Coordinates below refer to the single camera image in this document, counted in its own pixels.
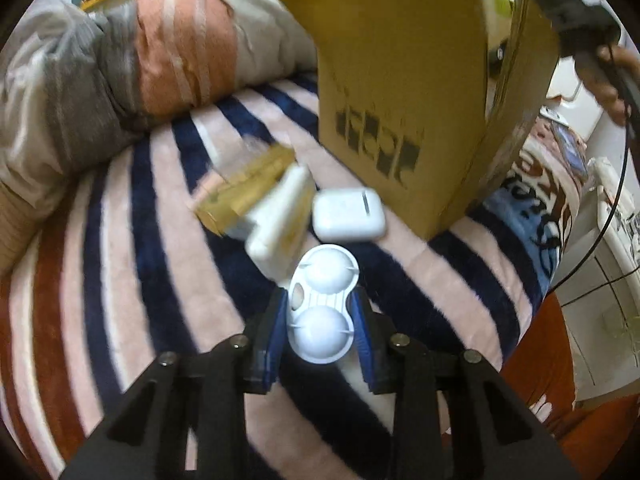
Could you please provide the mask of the right hand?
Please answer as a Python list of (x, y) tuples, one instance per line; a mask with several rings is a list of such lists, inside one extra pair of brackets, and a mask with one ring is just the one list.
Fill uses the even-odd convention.
[[(598, 47), (596, 55), (602, 63), (612, 62), (616, 67), (626, 70), (635, 80), (639, 80), (639, 55), (636, 51), (612, 44)], [(590, 55), (580, 54), (575, 58), (575, 72), (612, 122), (623, 127), (626, 122), (625, 104), (617, 89), (602, 72), (600, 64)]]

